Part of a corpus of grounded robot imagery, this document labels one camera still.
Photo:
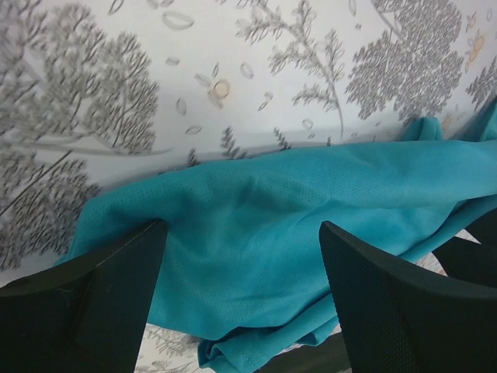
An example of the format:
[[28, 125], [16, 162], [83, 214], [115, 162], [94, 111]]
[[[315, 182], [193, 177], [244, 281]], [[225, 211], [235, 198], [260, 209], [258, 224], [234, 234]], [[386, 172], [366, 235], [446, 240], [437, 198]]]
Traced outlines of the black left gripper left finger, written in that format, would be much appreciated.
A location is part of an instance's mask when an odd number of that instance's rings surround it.
[[153, 221], [1, 289], [3, 372], [132, 372], [168, 235]]

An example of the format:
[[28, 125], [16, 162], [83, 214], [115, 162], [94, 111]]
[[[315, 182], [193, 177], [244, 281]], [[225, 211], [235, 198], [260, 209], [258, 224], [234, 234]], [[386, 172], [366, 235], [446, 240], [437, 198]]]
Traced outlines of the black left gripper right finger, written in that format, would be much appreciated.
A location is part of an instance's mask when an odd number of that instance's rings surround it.
[[438, 274], [331, 222], [321, 254], [354, 372], [494, 372], [496, 245], [458, 237]]

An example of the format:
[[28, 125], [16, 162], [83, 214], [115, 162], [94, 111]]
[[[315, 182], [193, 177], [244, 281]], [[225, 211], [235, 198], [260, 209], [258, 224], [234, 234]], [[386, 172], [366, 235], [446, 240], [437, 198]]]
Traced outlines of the teal t shirt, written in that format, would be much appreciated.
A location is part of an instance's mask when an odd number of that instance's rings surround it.
[[415, 262], [495, 206], [490, 104], [461, 141], [425, 117], [398, 142], [293, 148], [122, 186], [84, 206], [66, 257], [165, 221], [149, 323], [199, 337], [202, 368], [254, 372], [337, 325], [322, 222]]

